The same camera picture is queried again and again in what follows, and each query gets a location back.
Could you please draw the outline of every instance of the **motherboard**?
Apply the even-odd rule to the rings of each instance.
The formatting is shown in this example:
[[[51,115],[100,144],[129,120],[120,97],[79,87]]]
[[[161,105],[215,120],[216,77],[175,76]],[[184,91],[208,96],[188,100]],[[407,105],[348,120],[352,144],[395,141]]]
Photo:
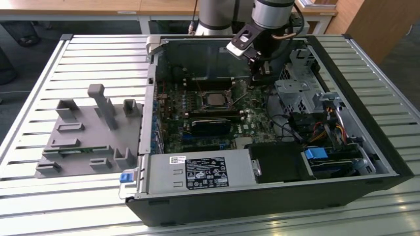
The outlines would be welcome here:
[[[207,83],[161,81],[157,102],[164,153],[243,149],[252,143],[276,141],[265,114],[267,87],[245,79]]]

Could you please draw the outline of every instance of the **metal rail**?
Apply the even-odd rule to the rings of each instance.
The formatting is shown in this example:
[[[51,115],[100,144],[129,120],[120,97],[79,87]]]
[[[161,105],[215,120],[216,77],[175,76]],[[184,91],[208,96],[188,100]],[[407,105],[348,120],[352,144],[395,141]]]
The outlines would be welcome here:
[[[0,147],[0,236],[77,235],[389,235],[420,230],[420,117],[359,46],[319,36],[416,177],[344,207],[149,228],[119,198],[119,174],[33,178],[59,99],[92,105],[85,89],[103,83],[113,104],[144,101],[144,35],[75,35],[59,42]],[[325,84],[335,87],[324,73]]]

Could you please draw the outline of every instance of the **power supply label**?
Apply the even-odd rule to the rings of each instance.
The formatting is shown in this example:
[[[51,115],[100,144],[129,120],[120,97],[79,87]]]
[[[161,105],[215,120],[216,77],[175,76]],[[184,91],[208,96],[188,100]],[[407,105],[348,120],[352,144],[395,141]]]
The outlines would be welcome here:
[[[189,190],[229,186],[224,157],[187,159],[185,176]]]

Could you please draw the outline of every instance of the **blue tab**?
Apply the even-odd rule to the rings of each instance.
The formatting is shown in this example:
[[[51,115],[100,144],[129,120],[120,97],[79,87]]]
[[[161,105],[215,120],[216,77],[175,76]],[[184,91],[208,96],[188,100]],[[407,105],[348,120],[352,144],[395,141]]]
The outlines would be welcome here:
[[[131,183],[131,182],[133,182],[133,173],[121,173],[120,183]]]
[[[321,147],[317,148],[309,148],[307,151],[304,151],[304,154],[307,156],[307,159],[323,159],[328,158],[325,149]]]

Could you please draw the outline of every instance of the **wooden desk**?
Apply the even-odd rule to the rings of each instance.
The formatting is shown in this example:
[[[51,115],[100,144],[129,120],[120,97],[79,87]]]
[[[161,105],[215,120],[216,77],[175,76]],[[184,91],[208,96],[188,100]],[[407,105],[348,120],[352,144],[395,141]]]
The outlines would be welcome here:
[[[97,21],[136,20],[141,33],[149,34],[152,20],[187,20],[196,0],[0,0],[0,21]],[[315,34],[323,34],[336,10],[303,8],[305,20],[315,23]]]
[[[149,21],[191,20],[195,3],[196,0],[141,0],[139,20],[143,34],[151,33]],[[297,6],[303,12],[305,21],[316,22],[313,33],[323,34],[337,11],[335,9],[308,9],[299,2]]]
[[[0,14],[136,14],[140,3],[141,0],[0,0]]]
[[[141,0],[0,0],[0,20],[136,20]]]

